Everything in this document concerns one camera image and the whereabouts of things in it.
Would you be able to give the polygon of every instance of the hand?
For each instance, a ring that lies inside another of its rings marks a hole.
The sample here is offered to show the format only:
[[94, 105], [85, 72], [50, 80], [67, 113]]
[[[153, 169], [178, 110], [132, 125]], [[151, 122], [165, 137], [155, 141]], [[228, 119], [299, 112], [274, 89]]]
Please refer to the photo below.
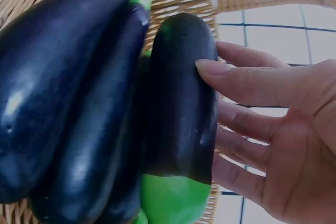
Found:
[[[266, 177], [214, 156], [213, 179], [288, 223], [336, 223], [336, 61], [290, 67], [263, 52], [220, 42], [223, 62], [200, 60], [201, 77], [225, 97], [289, 107], [282, 118], [221, 101], [216, 148]], [[267, 143], [255, 144], [245, 137]]]

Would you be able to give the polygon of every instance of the eggplant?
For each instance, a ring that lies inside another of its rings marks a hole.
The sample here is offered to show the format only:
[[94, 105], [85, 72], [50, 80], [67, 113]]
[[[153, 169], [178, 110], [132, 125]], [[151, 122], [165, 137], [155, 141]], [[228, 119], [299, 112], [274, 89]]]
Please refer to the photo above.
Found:
[[197, 73], [217, 60], [215, 39], [197, 16], [167, 18], [149, 66], [141, 206], [151, 224], [195, 223], [211, 191], [218, 94]]
[[[137, 220], [140, 211], [140, 182], [144, 154], [145, 94], [150, 63], [144, 54], [137, 66], [132, 98], [121, 132], [122, 150], [117, 176], [109, 202], [96, 224], [128, 224]], [[139, 217], [138, 224], [143, 224]]]
[[0, 203], [27, 197], [104, 28], [129, 0], [44, 0], [0, 32]]
[[59, 148], [30, 195], [41, 223], [94, 223], [108, 202], [119, 166], [121, 126], [149, 27], [144, 6], [131, 2], [120, 10], [93, 53]]

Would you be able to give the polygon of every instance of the tiled wall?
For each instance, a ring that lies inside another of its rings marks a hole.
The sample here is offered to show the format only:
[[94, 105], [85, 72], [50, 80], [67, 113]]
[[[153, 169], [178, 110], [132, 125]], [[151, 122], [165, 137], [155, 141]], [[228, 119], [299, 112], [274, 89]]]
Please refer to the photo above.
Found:
[[[336, 59], [334, 52], [336, 10], [334, 9], [313, 5], [265, 7], [222, 13], [217, 15], [217, 22], [220, 24], [220, 41], [266, 51], [287, 63], [308, 65], [330, 58]], [[287, 113], [285, 108], [251, 109], [271, 116], [284, 116]], [[265, 175], [250, 167], [246, 169]], [[250, 200], [222, 188], [215, 223], [279, 224], [283, 222], [272, 218]]]

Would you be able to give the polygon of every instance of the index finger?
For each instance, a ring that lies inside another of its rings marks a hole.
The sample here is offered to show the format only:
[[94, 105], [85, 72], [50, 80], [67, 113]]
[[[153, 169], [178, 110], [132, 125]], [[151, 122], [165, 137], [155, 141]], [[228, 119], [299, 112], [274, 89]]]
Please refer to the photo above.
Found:
[[289, 67], [273, 55], [236, 44], [217, 42], [217, 50], [223, 60], [237, 67]]

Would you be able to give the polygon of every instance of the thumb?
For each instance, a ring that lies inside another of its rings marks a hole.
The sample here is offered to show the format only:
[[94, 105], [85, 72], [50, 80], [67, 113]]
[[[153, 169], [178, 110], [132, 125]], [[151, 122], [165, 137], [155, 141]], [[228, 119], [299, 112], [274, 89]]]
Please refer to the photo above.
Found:
[[253, 106], [293, 107], [314, 115], [327, 97], [325, 89], [336, 83], [335, 61], [303, 67], [233, 68], [223, 62], [198, 60], [202, 79], [225, 97]]

